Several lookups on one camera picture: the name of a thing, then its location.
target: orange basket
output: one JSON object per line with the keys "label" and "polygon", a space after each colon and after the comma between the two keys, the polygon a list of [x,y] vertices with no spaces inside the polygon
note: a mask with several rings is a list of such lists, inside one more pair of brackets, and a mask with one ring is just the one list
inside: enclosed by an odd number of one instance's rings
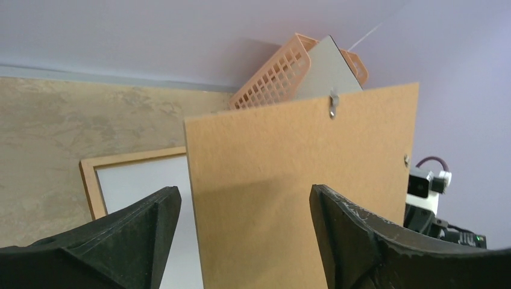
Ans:
{"label": "orange basket", "polygon": [[[316,44],[318,41],[315,39],[295,34],[233,95],[229,107],[238,110],[293,99],[310,69],[307,52]],[[363,85],[368,79],[368,71],[360,57],[342,49],[340,53],[360,85]]]}

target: brown board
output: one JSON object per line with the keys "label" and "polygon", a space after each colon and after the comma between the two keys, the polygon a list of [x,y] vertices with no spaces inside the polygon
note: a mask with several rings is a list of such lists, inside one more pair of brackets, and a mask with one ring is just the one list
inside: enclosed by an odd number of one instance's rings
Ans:
{"label": "brown board", "polygon": [[312,184],[402,224],[418,84],[185,120],[206,289],[326,288]]}

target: metal hook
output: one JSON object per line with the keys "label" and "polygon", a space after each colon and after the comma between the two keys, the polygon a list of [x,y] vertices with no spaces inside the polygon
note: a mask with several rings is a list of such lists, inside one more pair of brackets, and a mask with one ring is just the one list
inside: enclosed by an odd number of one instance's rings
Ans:
{"label": "metal hook", "polygon": [[330,92],[330,118],[334,119],[337,111],[336,107],[339,105],[339,95],[336,93],[335,89],[332,89]]}

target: white wall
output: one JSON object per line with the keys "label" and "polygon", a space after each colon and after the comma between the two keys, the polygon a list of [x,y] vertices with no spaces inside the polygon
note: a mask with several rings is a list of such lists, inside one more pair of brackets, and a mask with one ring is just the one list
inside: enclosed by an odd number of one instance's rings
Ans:
{"label": "white wall", "polygon": [[511,246],[511,1],[413,1],[354,52],[366,88],[420,81],[413,162],[453,171],[439,217]]}
{"label": "white wall", "polygon": [[0,65],[240,87],[295,32],[349,48],[410,0],[1,0]]}

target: wooden frame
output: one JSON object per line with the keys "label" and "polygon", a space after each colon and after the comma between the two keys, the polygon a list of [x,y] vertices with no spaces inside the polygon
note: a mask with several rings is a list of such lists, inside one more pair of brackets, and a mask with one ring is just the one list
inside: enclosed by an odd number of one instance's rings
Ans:
{"label": "wooden frame", "polygon": [[156,151],[135,152],[131,154],[109,155],[106,157],[87,158],[80,161],[80,173],[85,188],[85,195],[89,203],[89,210],[92,220],[106,216],[107,207],[99,184],[97,169],[126,165],[129,163],[139,163],[144,161],[154,161],[164,158],[177,157],[186,154],[186,148],[180,146],[177,148],[159,149]]}

